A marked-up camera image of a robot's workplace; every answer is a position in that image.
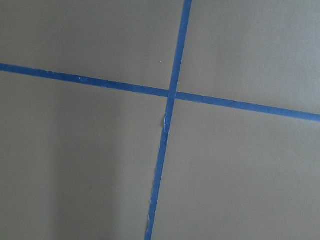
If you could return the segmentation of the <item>blue tape line lengthwise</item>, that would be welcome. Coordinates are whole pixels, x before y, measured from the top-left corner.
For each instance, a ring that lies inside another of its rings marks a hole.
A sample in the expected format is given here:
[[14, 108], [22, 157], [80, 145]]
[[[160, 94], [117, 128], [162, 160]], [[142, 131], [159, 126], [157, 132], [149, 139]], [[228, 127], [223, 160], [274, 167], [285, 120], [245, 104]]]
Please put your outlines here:
[[186, 42], [186, 36], [188, 31], [190, 12], [192, 7], [191, 0], [185, 0], [183, 2], [183, 8], [181, 13], [179, 32], [177, 37], [177, 43], [175, 48], [174, 61], [172, 66], [170, 85], [167, 94], [167, 102], [163, 119], [163, 128], [161, 132], [161, 138], [159, 142], [159, 150], [157, 155], [155, 173], [153, 178], [152, 192], [150, 195], [148, 221], [146, 231], [144, 234], [145, 240], [152, 239], [154, 223], [156, 218], [159, 193], [161, 188], [161, 181], [163, 175], [163, 169], [165, 165], [166, 152], [168, 147], [172, 117], [174, 112], [175, 100], [177, 95], [181, 65], [183, 61], [183, 54]]

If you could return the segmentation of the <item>blue tape line crosswise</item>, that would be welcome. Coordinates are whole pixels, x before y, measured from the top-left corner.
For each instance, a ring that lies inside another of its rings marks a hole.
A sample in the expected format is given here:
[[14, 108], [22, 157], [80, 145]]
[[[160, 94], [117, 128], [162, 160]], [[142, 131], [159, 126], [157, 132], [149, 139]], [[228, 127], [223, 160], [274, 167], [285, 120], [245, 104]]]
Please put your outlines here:
[[[58, 81], [64, 81], [64, 82], [71, 82], [71, 83], [95, 86], [100, 88], [115, 89], [115, 90], [126, 91], [126, 92], [140, 93], [140, 94], [163, 97], [163, 98], [166, 98], [169, 95], [168, 90], [161, 89], [161, 88], [154, 88], [154, 87], [135, 85], [130, 83], [103, 80], [98, 78], [73, 75], [73, 74], [67, 74], [67, 73], [61, 73], [61, 72], [54, 72], [54, 71], [48, 71], [48, 70], [42, 70], [42, 69], [36, 69], [36, 68], [29, 68], [29, 67], [5, 64], [5, 63], [0, 64], [0, 70], [2, 72], [27, 75], [27, 76], [33, 76], [33, 77], [39, 77], [39, 78], [45, 78], [45, 79], [52, 79], [52, 80], [58, 80]], [[313, 121], [313, 122], [320, 121], [320, 115], [316, 113], [309, 113], [309, 112], [272, 107], [272, 106], [266, 106], [266, 105], [260, 105], [260, 104], [253, 104], [253, 103], [247, 103], [247, 102], [239, 102], [239, 101], [233, 101], [229, 99], [197, 95], [197, 94], [191, 94], [186, 92], [178, 91], [176, 93], [176, 98], [178, 100], [184, 100], [189, 102], [227, 107], [227, 108], [257, 112], [257, 113], [263, 113], [263, 114], [270, 114], [270, 115], [276, 115], [276, 116], [282, 116], [282, 117], [288, 117], [288, 118], [295, 118], [295, 119], [301, 119], [301, 120], [307, 120], [307, 121]]]

